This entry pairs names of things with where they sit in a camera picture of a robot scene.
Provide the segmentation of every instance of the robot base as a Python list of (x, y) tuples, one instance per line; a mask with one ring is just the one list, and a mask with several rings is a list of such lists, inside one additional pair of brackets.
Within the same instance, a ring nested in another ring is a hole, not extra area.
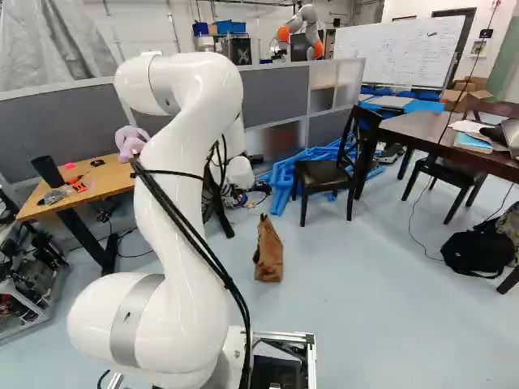
[[(238, 389), (244, 347), (245, 331), (241, 327), (230, 327), (217, 367), (201, 389)], [(250, 389), (317, 389), (316, 360), (314, 334), (255, 331), (252, 334)], [(123, 379), (122, 374), (114, 374), (107, 389), (119, 389)]]

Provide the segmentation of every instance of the gray curtain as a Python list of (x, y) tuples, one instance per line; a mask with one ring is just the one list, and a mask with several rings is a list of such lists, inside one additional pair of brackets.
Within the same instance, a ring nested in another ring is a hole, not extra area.
[(80, 0), (3, 0), (1, 91), (109, 76), (116, 69)]

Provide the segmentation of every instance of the black backpack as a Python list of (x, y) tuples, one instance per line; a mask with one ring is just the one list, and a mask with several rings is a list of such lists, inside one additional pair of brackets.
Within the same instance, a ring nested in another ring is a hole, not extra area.
[[(456, 273), (493, 279), (499, 277), (504, 266), (515, 258), (516, 248), (512, 240), (502, 233), (467, 231), (453, 234), (440, 252), (445, 264)], [(482, 276), (475, 271), (496, 274)]]

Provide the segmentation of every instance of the wooden chair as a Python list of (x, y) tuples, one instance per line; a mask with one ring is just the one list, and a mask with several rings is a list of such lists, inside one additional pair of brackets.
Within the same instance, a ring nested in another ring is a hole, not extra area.
[[(332, 191), (337, 196), (340, 189), (348, 189), (348, 205), (347, 219), (351, 220), (353, 204), (354, 204), (354, 188), (357, 181), (358, 170), (355, 165), (359, 158), (353, 162), (348, 154), (353, 150), (361, 147), (361, 142), (369, 135), (367, 132), (376, 130), (382, 121), (382, 117), (370, 111), (355, 105), (351, 109), (348, 122), (342, 132), (341, 144), (337, 153), (337, 160), (300, 160), (294, 164), (294, 184), (292, 185), (292, 200), (296, 199), (298, 192), (298, 184), (302, 183), (301, 198), (301, 227), (305, 226), (307, 217), (308, 196), (313, 193)], [(354, 144), (345, 149), (348, 134), (355, 134)], [(354, 168), (353, 174), (348, 173), (345, 169), (348, 166)]]
[[(480, 113), (491, 113), (507, 118), (519, 118), (519, 107), (517, 106), (507, 103), (491, 103), (489, 101), (480, 100), (469, 94), (467, 96), (467, 107), (463, 113), (463, 119), (467, 119), (467, 116), (471, 111), (474, 113), (476, 121), (481, 123), (483, 123), (483, 121), (481, 120)], [(451, 209), (448, 211), (444, 224), (448, 224), (451, 221), (472, 186), (474, 188), (470, 192), (465, 205), (470, 207), (474, 203), (479, 190), (487, 178), (486, 174), (469, 169), (464, 165), (459, 165), (455, 162), (443, 159), (437, 161), (434, 156), (429, 155), (427, 158), (418, 160), (414, 165), (414, 170), (409, 182), (407, 183), (407, 187), (405, 188), (402, 201), (407, 200), (420, 173), (429, 174), (434, 178), (429, 190), (432, 190), (436, 181), (439, 179), (460, 188), (460, 193), (454, 200)]]

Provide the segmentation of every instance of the whiteboard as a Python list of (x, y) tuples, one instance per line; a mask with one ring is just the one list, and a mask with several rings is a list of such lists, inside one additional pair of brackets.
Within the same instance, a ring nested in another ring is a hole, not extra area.
[(338, 28), (334, 58), (364, 57), (364, 83), (442, 88), (465, 16)]

